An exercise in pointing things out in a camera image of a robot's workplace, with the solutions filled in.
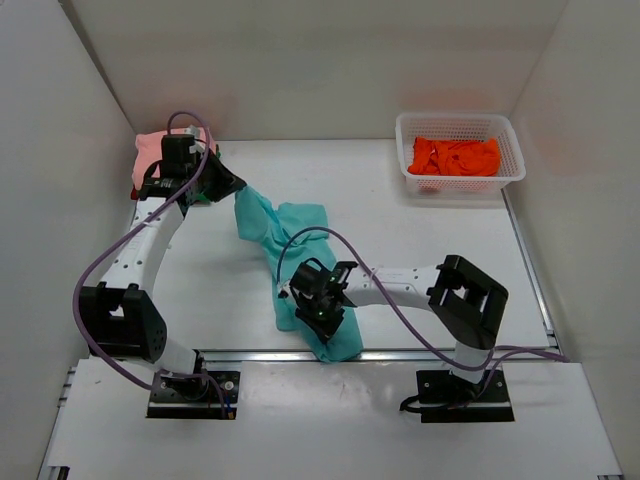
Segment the teal t shirt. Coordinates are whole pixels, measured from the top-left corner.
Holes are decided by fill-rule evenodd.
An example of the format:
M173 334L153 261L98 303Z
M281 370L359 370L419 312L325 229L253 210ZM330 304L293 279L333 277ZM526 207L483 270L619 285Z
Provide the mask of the teal t shirt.
M337 332L323 343L295 316L295 302L278 297L278 282L289 280L303 261L315 258L326 267L336 264L328 243L329 234L322 230L329 226L325 207L313 203L273 206L269 199L247 186L235 194L234 212L239 238L259 245L269 265L276 328L297 333L324 363L342 362L359 355L363 341L353 310L345 310Z

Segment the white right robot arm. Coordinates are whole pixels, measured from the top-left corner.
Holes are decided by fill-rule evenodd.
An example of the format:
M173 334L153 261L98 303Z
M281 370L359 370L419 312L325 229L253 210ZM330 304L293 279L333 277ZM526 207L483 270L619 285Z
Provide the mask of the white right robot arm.
M323 343L337 333L345 310L387 304L434 314L456 341L448 361L453 387L465 400L479 397L509 293L499 282L459 255L435 266L369 268L340 261L332 268L318 259L302 262L280 286L295 303L295 315Z

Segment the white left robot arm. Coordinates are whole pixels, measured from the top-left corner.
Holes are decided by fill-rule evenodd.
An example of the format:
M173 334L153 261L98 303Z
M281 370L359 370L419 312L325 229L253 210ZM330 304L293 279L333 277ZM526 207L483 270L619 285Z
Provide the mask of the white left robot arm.
M192 205L201 198L217 203L245 185L211 148L162 155L143 171L127 233L93 263L108 261L108 270L94 285L87 284L86 274L78 280L72 308L79 332L91 354L132 384L152 388L125 361L152 373L202 379L199 352L170 337L153 290L170 241Z

